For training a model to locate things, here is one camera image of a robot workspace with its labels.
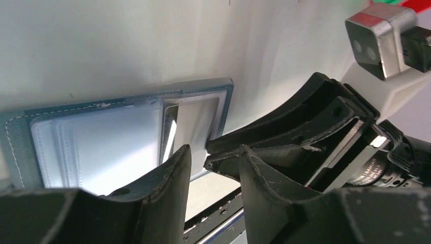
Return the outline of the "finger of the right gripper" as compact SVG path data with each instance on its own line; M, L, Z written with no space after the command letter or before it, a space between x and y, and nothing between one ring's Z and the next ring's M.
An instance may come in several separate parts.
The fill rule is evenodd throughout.
M285 103L251 124L206 143L211 155L223 153L240 145L259 145L290 132L322 112L342 93L341 84L322 73L314 73Z

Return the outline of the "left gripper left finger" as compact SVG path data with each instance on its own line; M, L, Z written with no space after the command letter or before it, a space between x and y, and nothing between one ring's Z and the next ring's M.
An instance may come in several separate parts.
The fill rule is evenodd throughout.
M191 148L108 196L82 189L1 192L1 243L182 243Z

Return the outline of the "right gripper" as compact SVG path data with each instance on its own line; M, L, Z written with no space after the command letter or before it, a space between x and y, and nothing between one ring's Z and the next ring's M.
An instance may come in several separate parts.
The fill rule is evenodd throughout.
M430 187L430 143L403 134L356 92L335 97L317 116L259 145L209 154L204 168L239 180L241 146L295 182L321 193L341 187ZM367 110L372 124L367 127Z

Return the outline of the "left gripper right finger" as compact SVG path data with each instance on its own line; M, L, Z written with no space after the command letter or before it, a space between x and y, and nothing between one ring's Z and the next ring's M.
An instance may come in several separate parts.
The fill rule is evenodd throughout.
M319 193L240 147L248 243L430 243L430 188Z

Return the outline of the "blue leather card holder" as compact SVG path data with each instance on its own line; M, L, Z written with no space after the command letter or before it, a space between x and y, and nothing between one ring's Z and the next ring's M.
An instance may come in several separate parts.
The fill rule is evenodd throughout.
M208 141L223 134L233 89L231 78L212 78L151 86L131 96L3 113L1 189L81 188L108 195L163 164L168 103L218 98Z

